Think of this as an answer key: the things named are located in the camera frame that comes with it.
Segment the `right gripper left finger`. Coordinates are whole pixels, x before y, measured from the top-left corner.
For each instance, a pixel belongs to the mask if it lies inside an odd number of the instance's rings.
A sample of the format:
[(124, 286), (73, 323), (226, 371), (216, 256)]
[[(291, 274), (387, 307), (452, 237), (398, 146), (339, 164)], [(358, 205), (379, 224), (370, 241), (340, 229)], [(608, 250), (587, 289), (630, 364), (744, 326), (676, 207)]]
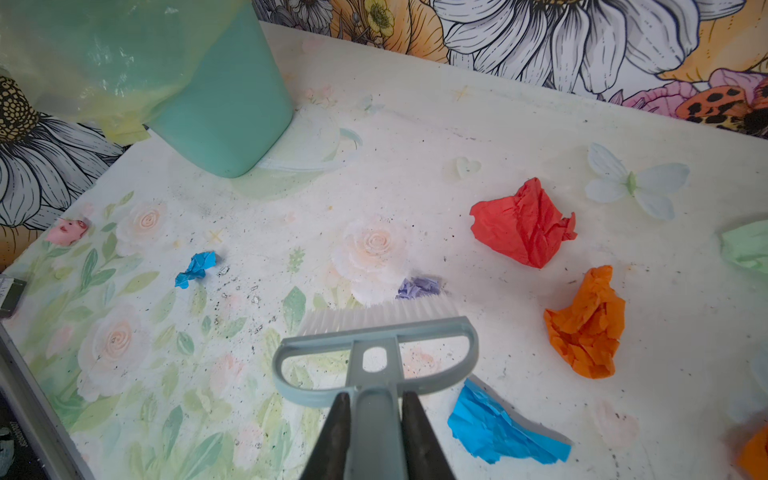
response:
[(351, 437), (351, 402), (339, 393), (331, 406), (301, 480), (343, 480)]

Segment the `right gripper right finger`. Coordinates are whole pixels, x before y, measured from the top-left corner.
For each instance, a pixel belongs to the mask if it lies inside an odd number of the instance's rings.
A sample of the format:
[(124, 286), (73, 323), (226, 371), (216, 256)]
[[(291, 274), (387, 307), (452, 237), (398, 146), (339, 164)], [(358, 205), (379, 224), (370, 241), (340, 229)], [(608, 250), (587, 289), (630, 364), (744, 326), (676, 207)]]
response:
[(431, 423), (412, 391), (402, 397), (402, 439), (410, 480), (455, 480)]

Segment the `grey-blue hand brush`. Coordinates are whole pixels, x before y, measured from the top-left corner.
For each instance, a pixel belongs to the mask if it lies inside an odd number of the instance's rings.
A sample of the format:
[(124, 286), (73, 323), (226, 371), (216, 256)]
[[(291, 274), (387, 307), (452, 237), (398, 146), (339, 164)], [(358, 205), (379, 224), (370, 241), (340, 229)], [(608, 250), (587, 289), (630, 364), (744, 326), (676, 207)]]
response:
[[(404, 344), (463, 338), (465, 356), (450, 368), (409, 378), (404, 371)], [(283, 374), (285, 361), (325, 353), (348, 356), (342, 386), (299, 387)], [(350, 396), (351, 437), (344, 479), (409, 479), (402, 439), (402, 397), (445, 390), (463, 381), (479, 357), (479, 340), (470, 320), (446, 296), (394, 300), (372, 307), (309, 312), (298, 333), (281, 341), (272, 359), (277, 390), (287, 400), (328, 408), (342, 392)]]

